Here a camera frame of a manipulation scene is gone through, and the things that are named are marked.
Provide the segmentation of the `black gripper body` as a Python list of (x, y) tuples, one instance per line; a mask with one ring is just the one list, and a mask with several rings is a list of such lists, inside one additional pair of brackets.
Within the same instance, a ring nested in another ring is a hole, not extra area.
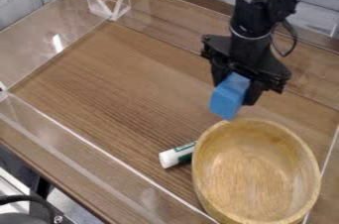
[(227, 63), (235, 73), (251, 82), (259, 81), (264, 90), (280, 93), (291, 78), (291, 71), (275, 57), (270, 40), (246, 41), (236, 37), (204, 35), (202, 56), (218, 63)]

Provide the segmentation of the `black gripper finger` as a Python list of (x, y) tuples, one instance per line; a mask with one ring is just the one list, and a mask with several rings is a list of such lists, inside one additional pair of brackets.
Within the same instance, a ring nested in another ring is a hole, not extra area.
[(218, 63), (214, 60), (211, 64), (211, 72), (214, 84), (219, 85), (234, 71), (227, 63)]
[(247, 92), (246, 92), (243, 105), (244, 106), (254, 106), (263, 91), (264, 91), (264, 85), (259, 81), (254, 81), (250, 85)]

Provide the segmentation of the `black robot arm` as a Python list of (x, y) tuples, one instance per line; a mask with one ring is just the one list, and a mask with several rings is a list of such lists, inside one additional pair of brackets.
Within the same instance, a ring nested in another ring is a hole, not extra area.
[(214, 83), (219, 85), (232, 73), (250, 80), (243, 104), (255, 105), (266, 91), (282, 92), (291, 71), (279, 60), (282, 52), (272, 40), (278, 25), (294, 28), (287, 17), (297, 12), (298, 0), (235, 0), (227, 36), (202, 37), (202, 56), (210, 60)]

